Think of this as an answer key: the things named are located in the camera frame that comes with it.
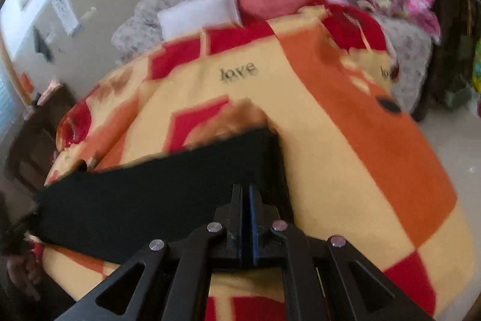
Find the hand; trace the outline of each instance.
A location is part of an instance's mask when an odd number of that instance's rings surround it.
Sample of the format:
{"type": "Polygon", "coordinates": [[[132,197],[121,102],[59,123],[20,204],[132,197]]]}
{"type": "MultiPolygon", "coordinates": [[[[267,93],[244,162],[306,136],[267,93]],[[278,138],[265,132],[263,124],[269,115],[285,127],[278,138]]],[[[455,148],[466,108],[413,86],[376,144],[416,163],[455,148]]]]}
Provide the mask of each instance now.
{"type": "Polygon", "coordinates": [[[38,296],[36,290],[32,292],[31,284],[38,285],[42,281],[42,265],[37,262],[32,252],[28,252],[25,255],[8,256],[7,271],[15,287],[28,296],[33,296],[34,298],[38,296]]]}

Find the white pillow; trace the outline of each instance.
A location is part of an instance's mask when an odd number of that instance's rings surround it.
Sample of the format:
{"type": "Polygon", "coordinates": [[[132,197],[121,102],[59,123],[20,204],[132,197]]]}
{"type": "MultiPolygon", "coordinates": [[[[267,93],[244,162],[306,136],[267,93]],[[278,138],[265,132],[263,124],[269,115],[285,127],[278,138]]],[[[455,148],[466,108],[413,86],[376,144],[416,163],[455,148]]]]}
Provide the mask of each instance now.
{"type": "Polygon", "coordinates": [[[241,25],[236,0],[186,0],[157,14],[164,40],[206,26],[235,22],[241,25]]]}

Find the metal rivet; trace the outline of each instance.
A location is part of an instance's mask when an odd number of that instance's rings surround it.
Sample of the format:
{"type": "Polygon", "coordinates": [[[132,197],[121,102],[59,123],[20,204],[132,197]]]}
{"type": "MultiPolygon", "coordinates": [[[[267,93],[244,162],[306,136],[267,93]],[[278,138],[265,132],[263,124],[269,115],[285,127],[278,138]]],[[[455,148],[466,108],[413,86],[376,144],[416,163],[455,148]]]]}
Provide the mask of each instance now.
{"type": "Polygon", "coordinates": [[[285,231],[285,229],[287,229],[287,222],[285,220],[275,220],[272,222],[272,228],[275,231],[285,231]]]}
{"type": "Polygon", "coordinates": [[[341,235],[333,235],[331,237],[331,245],[336,248],[342,248],[346,244],[346,239],[341,235]]]}
{"type": "Polygon", "coordinates": [[[149,248],[154,252],[162,249],[164,246],[165,243],[161,239],[154,239],[151,243],[149,243],[149,248]]]}
{"type": "Polygon", "coordinates": [[[207,231],[211,233],[217,233],[222,230],[222,225],[219,222],[211,222],[207,225],[207,231]]]}

